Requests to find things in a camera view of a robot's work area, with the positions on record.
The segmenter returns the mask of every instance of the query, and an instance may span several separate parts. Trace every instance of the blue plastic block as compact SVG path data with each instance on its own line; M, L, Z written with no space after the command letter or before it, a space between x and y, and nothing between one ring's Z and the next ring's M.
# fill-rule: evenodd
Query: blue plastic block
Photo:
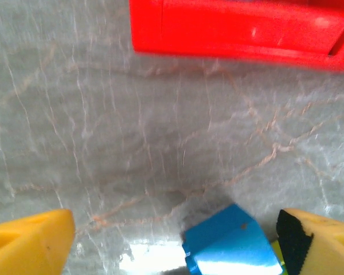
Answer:
M231 205L185 233L191 274L280 275L283 270L259 224Z

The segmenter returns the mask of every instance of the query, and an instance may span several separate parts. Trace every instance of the blue toy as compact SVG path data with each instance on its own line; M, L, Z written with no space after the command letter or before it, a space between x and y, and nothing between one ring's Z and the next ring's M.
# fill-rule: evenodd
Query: blue toy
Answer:
M259 224L231 205L185 233L182 247L193 275L279 275L283 272Z

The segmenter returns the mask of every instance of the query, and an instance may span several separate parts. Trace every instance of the red plastic block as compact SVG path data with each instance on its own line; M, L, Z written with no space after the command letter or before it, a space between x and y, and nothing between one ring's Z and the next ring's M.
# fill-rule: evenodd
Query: red plastic block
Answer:
M130 0L137 52L344 70L344 0Z

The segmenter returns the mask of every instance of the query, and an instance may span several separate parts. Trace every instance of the red toy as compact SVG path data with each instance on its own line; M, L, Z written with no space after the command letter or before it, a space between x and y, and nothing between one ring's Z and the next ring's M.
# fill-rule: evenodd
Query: red toy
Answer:
M344 0L130 0L137 52L344 71Z

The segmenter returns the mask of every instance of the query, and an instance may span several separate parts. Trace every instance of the marble floor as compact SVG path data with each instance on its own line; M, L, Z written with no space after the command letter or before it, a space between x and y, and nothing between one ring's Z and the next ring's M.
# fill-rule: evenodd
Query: marble floor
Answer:
M56 208L64 274L187 274L181 233L237 202L344 221L344 74L144 56L125 0L0 1L0 222Z

